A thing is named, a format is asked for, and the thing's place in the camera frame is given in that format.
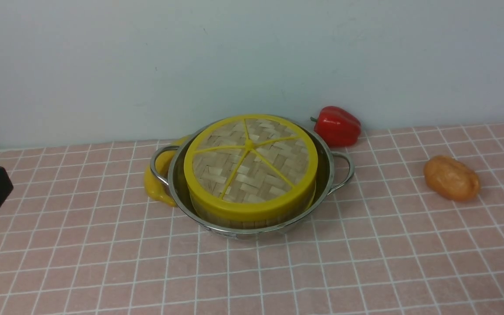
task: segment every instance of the yellow steamer rim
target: yellow steamer rim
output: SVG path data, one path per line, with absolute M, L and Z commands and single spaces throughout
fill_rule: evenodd
M 271 115 L 220 120 L 192 141 L 184 173 L 202 219 L 264 228 L 312 204 L 318 154 L 300 127 Z

